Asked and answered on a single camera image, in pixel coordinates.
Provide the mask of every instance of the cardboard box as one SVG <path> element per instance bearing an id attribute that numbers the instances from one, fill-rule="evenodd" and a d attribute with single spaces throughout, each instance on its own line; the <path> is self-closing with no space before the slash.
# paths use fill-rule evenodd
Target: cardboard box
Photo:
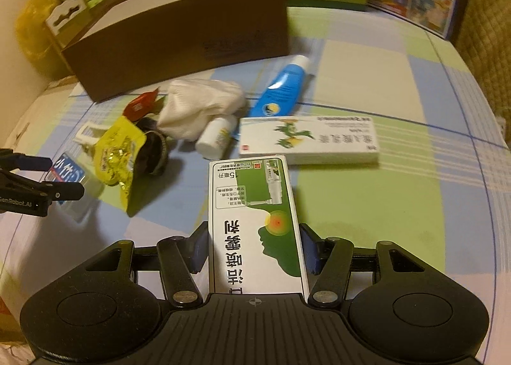
<path id="1" fill-rule="evenodd" d="M 210 163 L 210 292 L 301 293 L 309 287 L 284 156 Z"/>
<path id="2" fill-rule="evenodd" d="M 63 50 L 94 101 L 288 53 L 286 0 L 118 0 Z"/>
<path id="3" fill-rule="evenodd" d="M 284 154 L 289 164 L 375 163 L 380 149 L 371 117 L 242 118 L 240 157 Z"/>

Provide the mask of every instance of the green illustration on box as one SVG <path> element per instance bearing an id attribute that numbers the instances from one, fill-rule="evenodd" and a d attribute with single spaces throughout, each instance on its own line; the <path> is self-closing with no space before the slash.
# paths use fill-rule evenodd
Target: green illustration on box
<path id="1" fill-rule="evenodd" d="M 282 161 L 262 159 L 247 162 L 252 163 L 252 169 L 236 170 L 236 181 L 245 192 L 245 205 L 267 212 L 265 224 L 258 230 L 263 254 L 275 258 L 288 275 L 301 277 Z"/>
<path id="2" fill-rule="evenodd" d="M 308 137 L 310 139 L 313 139 L 310 130 L 302 130 L 298 131 L 295 123 L 297 120 L 293 119 L 287 119 L 282 120 L 284 123 L 284 126 L 278 126 L 274 131 L 282 131 L 286 135 L 284 139 L 279 139 L 277 141 L 277 144 L 285 147 L 286 149 L 292 149 L 297 144 L 301 143 L 303 141 L 304 137 Z"/>

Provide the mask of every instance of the small white box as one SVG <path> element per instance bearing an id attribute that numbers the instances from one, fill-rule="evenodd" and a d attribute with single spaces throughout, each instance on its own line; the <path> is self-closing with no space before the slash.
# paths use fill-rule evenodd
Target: small white box
<path id="1" fill-rule="evenodd" d="M 240 157 L 284 154 L 288 164 L 376 163 L 380 148 L 366 116 L 242 118 Z"/>
<path id="2" fill-rule="evenodd" d="M 209 175 L 210 292 L 307 299 L 285 157 L 215 161 Z"/>

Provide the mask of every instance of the beige cushion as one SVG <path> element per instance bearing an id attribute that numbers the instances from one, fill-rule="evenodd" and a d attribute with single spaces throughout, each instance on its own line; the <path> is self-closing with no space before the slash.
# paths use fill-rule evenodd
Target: beige cushion
<path id="1" fill-rule="evenodd" d="M 511 139 L 511 0 L 468 0 L 455 46 Z"/>

